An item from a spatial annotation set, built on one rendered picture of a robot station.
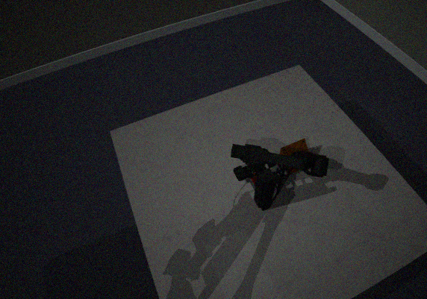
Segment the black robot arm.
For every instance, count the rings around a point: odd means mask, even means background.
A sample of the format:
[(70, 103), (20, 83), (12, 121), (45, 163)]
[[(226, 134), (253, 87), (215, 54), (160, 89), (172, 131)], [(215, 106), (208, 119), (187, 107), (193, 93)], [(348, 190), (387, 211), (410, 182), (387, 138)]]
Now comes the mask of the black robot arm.
[[(231, 157), (238, 158), (249, 166), (258, 166), (265, 163), (272, 163), (280, 166), (287, 166), (302, 170), (306, 174), (314, 177), (323, 177), (327, 174), (329, 158), (326, 156), (312, 154), (311, 152), (299, 151), (291, 156), (274, 154), (267, 149), (257, 145), (232, 145)], [(308, 169), (311, 169), (309, 171)]]

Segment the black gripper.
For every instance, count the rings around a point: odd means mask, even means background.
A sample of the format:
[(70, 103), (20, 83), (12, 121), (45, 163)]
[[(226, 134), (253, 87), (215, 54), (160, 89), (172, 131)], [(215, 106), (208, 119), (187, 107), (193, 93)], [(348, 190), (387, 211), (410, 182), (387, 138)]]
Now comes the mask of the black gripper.
[[(256, 172), (256, 175), (258, 175), (258, 172), (261, 172), (267, 169), (265, 165), (266, 163), (261, 165), (258, 164), (258, 166), (245, 166), (245, 167), (238, 166), (234, 168), (234, 174), (237, 177), (238, 181), (245, 180), (246, 178), (253, 178), (254, 172)], [(275, 164), (272, 164), (272, 163), (267, 163), (267, 165), (269, 166), (270, 169), (275, 166)]]

